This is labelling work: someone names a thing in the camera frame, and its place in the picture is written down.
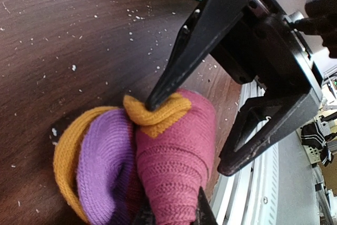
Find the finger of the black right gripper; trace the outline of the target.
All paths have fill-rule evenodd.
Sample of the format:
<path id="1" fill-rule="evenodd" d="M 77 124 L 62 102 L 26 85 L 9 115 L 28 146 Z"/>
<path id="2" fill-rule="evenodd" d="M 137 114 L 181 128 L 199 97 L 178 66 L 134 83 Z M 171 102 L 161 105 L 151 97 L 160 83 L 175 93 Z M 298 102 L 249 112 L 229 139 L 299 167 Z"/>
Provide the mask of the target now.
<path id="1" fill-rule="evenodd" d="M 309 89 L 247 99 L 220 153 L 217 170 L 232 176 L 272 145 L 293 133 L 318 112 L 321 91 Z"/>

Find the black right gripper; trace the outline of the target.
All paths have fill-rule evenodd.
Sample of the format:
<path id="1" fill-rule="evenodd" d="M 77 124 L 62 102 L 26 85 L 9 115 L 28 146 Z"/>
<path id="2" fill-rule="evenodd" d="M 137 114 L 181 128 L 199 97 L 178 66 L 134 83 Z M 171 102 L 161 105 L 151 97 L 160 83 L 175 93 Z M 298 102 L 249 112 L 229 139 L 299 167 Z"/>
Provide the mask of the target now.
<path id="1" fill-rule="evenodd" d="M 145 102 L 156 110 L 211 54 L 239 84 L 264 95 L 244 109 L 318 109 L 322 76 L 294 22 L 275 0 L 202 0 L 178 32 L 170 59 Z"/>

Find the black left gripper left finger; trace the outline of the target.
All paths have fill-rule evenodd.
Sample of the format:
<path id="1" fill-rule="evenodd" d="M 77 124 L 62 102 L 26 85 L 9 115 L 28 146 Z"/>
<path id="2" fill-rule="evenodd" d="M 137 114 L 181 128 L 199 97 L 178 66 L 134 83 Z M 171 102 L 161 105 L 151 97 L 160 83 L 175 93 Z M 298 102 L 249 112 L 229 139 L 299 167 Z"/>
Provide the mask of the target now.
<path id="1" fill-rule="evenodd" d="M 145 203 L 140 208 L 132 225 L 155 225 L 155 216 L 149 203 Z"/>

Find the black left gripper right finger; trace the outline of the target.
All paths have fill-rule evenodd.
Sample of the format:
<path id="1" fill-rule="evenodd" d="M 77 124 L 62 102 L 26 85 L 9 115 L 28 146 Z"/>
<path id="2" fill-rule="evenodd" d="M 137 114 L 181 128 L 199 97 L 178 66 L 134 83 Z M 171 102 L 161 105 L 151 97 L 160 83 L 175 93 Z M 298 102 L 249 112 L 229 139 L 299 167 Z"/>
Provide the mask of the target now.
<path id="1" fill-rule="evenodd" d="M 217 225 L 216 218 L 212 212 L 202 187 L 199 189 L 196 219 L 194 225 Z"/>

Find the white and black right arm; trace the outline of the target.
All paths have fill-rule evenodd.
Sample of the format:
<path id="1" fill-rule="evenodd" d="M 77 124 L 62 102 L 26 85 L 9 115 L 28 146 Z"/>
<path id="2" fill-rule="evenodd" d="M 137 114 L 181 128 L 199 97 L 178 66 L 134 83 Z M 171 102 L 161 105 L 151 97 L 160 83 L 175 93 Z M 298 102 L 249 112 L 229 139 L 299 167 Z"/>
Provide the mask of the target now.
<path id="1" fill-rule="evenodd" d="M 208 55 L 236 83 L 256 81 L 264 95 L 240 108 L 220 154 L 231 176 L 317 114 L 323 48 L 336 57 L 336 0 L 201 0 L 145 106 L 156 110 Z"/>

